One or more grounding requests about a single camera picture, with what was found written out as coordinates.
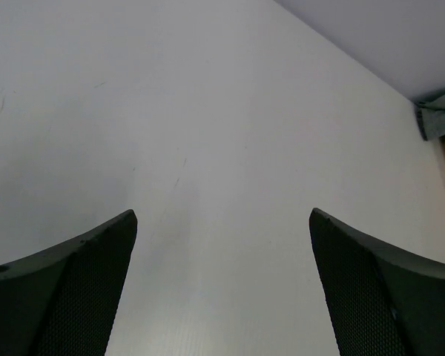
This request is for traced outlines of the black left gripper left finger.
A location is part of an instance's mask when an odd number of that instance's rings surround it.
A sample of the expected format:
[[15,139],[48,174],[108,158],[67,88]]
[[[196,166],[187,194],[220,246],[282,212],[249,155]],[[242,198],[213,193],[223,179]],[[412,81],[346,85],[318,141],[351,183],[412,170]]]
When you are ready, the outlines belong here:
[[0,355],[104,355],[136,235],[127,210],[0,265]]

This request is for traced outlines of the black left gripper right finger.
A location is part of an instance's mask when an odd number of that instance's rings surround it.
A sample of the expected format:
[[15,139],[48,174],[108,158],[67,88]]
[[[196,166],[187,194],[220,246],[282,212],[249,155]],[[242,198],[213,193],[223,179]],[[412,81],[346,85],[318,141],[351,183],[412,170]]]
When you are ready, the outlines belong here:
[[309,231],[341,355],[445,355],[445,263],[318,208]]

